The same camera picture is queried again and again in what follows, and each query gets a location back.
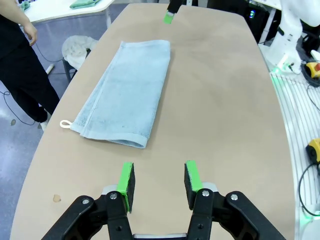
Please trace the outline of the person's right hand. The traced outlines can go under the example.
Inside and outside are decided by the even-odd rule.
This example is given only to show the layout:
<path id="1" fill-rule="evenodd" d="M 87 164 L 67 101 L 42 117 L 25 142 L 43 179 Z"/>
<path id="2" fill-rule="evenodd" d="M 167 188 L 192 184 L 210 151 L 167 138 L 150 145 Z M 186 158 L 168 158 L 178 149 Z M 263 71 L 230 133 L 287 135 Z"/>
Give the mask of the person's right hand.
<path id="1" fill-rule="evenodd" d="M 34 27 L 34 25 L 30 22 L 24 23 L 22 25 L 24 33 L 27 35 L 29 39 L 29 45 L 33 46 L 38 39 L 38 31 Z"/>

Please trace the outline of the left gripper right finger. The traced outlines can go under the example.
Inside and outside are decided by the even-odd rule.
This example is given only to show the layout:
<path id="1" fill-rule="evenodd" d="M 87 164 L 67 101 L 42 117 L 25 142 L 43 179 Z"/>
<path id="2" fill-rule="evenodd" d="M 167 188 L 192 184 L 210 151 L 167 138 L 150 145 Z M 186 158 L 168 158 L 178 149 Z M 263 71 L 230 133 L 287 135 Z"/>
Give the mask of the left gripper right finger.
<path id="1" fill-rule="evenodd" d="M 219 223 L 235 240 L 284 240 L 285 237 L 240 191 L 221 195 L 201 181 L 196 162 L 184 164 L 184 185 L 192 215 L 188 240 L 209 240 L 212 223 Z"/>

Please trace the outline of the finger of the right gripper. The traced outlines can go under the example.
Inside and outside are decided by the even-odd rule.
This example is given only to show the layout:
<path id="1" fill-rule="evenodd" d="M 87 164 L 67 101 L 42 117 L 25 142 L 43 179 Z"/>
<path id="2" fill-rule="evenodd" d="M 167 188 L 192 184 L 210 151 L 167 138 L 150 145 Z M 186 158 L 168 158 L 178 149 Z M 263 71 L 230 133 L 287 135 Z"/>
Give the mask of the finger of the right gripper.
<path id="1" fill-rule="evenodd" d="M 180 6 L 182 5 L 182 0 L 171 0 L 167 7 L 164 23 L 171 24 L 175 14 L 179 11 Z"/>

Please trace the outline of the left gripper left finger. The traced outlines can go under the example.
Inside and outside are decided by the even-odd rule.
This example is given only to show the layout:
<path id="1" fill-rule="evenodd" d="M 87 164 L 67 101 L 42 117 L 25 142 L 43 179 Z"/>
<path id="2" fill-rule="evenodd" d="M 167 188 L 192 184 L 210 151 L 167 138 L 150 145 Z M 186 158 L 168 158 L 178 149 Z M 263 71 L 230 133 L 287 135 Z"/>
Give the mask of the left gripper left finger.
<path id="1" fill-rule="evenodd" d="M 132 240 L 127 214 L 135 191 L 134 164 L 123 164 L 116 186 L 108 186 L 99 198 L 77 197 L 43 236 L 44 240 L 90 240 L 107 225 L 110 240 Z"/>

